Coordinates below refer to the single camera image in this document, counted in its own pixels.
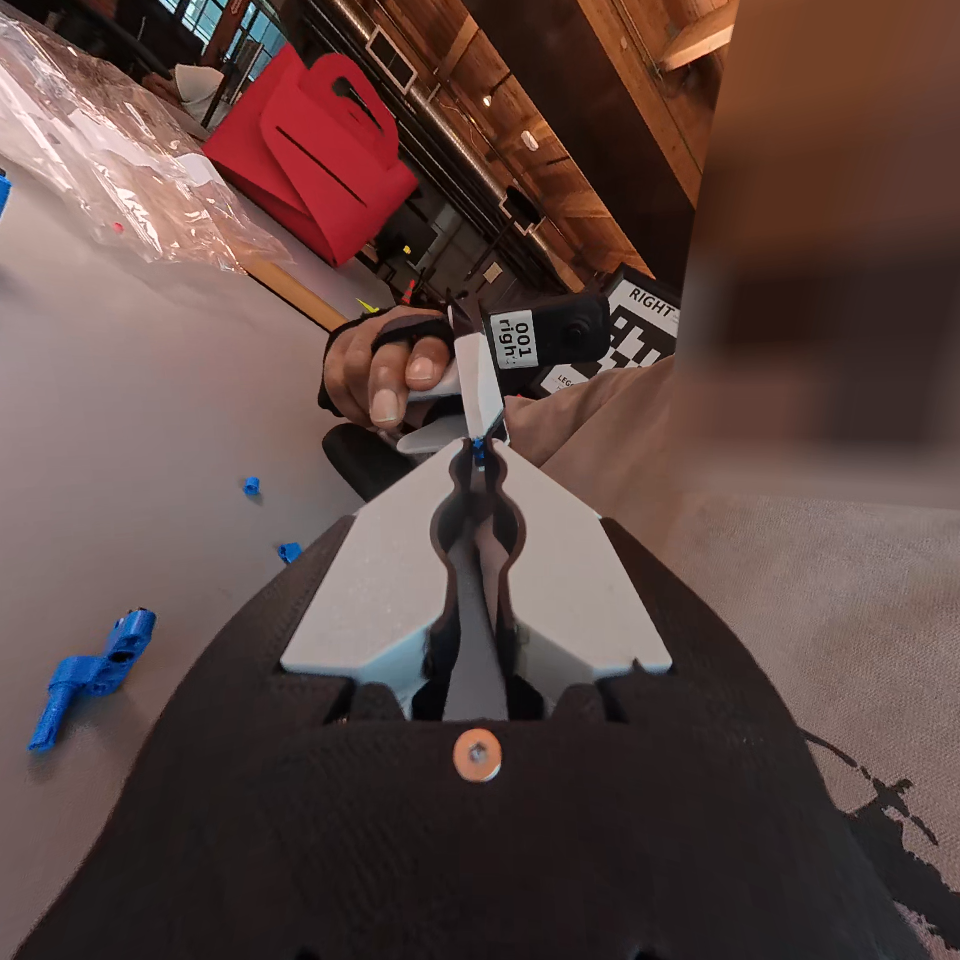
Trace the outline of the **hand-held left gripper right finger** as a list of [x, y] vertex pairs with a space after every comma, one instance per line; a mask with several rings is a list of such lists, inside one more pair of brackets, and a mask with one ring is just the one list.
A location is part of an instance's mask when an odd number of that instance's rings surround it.
[[611, 524], [500, 439], [487, 446], [487, 493], [506, 552], [494, 639], [510, 719], [542, 718], [573, 686], [670, 671]]

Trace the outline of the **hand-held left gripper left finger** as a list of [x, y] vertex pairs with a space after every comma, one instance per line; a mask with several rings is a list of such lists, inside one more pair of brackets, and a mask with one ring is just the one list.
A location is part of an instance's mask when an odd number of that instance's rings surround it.
[[403, 714], [448, 682], [459, 653], [457, 574], [470, 443], [457, 438], [349, 518], [280, 665], [390, 689]]

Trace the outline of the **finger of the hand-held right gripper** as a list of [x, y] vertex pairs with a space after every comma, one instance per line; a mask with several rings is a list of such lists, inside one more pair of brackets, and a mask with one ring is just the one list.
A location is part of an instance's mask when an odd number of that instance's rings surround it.
[[505, 404], [486, 335], [459, 337], [454, 352], [462, 401], [460, 437], [470, 441], [493, 438], [509, 445]]

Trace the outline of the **blue perforated brick beam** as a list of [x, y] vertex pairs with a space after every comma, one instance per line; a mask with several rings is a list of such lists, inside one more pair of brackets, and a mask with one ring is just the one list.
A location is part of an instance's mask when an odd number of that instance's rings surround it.
[[156, 624], [153, 611], [130, 610], [114, 623], [101, 654], [66, 657], [54, 668], [47, 690], [91, 697], [114, 693], [151, 642]]

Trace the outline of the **person's right hand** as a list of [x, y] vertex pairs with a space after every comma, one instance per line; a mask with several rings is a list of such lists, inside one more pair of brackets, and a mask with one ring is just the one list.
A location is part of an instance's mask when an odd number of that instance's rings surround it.
[[363, 428], [392, 431], [402, 424], [408, 400], [440, 382], [451, 361], [451, 346], [444, 339], [424, 336], [415, 343], [375, 347], [381, 330], [395, 321], [450, 326], [442, 312], [398, 305], [340, 327], [323, 356], [321, 408]]

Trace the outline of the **black framed sign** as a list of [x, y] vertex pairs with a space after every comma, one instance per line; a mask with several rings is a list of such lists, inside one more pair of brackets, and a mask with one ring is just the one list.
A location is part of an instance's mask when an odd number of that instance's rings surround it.
[[551, 366], [522, 395], [542, 399], [584, 384], [608, 371], [647, 368], [676, 351], [681, 295], [628, 264], [621, 264], [604, 288], [610, 341], [598, 361]]

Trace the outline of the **person's beige sweatshirt torso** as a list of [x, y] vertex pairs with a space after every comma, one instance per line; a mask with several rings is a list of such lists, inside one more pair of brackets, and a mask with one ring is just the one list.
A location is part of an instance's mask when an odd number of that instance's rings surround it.
[[507, 400], [512, 447], [733, 630], [920, 942], [958, 958], [958, 511], [677, 486], [673, 366]]

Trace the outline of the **red felt tote bag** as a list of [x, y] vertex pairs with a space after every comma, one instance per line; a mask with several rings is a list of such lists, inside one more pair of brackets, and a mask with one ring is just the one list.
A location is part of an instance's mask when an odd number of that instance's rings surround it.
[[203, 151], [222, 177], [333, 267], [372, 241], [417, 189], [393, 114], [360, 66], [307, 67], [285, 44]]

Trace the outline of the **pile of clear plastic bags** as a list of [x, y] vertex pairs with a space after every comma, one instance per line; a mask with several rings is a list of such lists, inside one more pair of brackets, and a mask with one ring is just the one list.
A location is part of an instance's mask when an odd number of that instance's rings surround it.
[[292, 261], [152, 93], [6, 12], [1, 152], [72, 208], [98, 243], [144, 261], [238, 272]]

